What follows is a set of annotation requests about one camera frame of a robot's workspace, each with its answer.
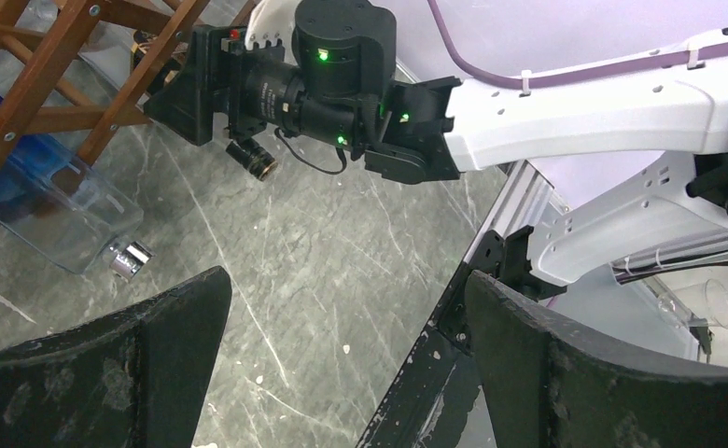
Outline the blue square glass bottle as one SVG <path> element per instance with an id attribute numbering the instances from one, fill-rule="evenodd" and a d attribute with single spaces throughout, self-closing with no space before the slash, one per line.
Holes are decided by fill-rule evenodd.
<path id="1" fill-rule="evenodd" d="M 133 238 L 143 216 L 48 133 L 23 136 L 0 170 L 0 224 L 70 273 L 100 260 L 133 279 L 154 256 Z"/>

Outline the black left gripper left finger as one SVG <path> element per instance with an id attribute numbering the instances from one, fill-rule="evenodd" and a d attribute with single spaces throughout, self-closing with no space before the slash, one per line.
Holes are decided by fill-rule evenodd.
<path id="1" fill-rule="evenodd" d="M 191 446 L 231 296 L 216 266 L 0 351 L 0 447 Z"/>

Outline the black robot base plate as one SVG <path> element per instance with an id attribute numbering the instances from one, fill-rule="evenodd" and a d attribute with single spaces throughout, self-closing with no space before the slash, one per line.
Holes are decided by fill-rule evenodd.
<path id="1" fill-rule="evenodd" d="M 456 447 L 478 397 L 496 446 L 548 446 L 547 337 L 518 303 L 531 231 L 488 231 L 460 262 L 358 446 Z"/>

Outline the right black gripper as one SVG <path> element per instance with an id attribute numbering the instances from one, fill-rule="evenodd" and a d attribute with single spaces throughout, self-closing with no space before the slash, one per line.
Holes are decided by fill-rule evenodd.
<path id="1" fill-rule="evenodd" d="M 185 63 L 145 115 L 201 146 L 224 111 L 227 154 L 259 180 L 276 165 L 255 139 L 268 126 L 282 143 L 305 136 L 333 146 L 342 168 L 363 159 L 387 173 L 399 159 L 383 112 L 396 72 L 394 14 L 369 1 L 297 1 L 286 31 L 256 32 L 269 12 L 262 2 L 246 27 L 196 26 Z"/>

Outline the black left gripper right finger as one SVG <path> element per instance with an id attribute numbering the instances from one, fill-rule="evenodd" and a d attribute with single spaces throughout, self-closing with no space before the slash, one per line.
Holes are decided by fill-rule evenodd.
<path id="1" fill-rule="evenodd" d="M 728 368 L 654 352 L 486 273 L 465 303 L 499 447 L 728 447 Z"/>

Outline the brown wooden wine rack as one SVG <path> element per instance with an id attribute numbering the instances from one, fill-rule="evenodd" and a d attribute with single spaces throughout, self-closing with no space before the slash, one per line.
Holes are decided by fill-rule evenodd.
<path id="1" fill-rule="evenodd" d="M 0 51 L 23 68 L 0 104 L 0 170 L 26 134 L 89 131 L 79 157 L 94 163 L 120 126 L 148 124 L 136 102 L 172 56 L 190 27 L 199 22 L 204 1 L 170 1 L 168 11 L 148 1 L 60 1 L 50 28 L 20 28 L 25 1 L 0 1 Z M 101 22 L 152 33 L 154 42 L 110 105 L 98 105 L 63 79 L 70 63 Z"/>

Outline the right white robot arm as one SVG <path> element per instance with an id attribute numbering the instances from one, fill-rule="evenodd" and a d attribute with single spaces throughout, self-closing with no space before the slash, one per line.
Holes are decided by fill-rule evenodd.
<path id="1" fill-rule="evenodd" d="M 657 160 L 462 262 L 465 321 L 499 447 L 728 447 L 728 369 L 624 343 L 541 305 L 589 272 L 703 231 L 728 233 L 728 28 L 563 72 L 395 80 L 397 21 L 368 1 L 262 1 L 245 26 L 193 29 L 145 103 L 230 152 L 272 124 L 406 185 L 506 162 L 650 150 Z"/>

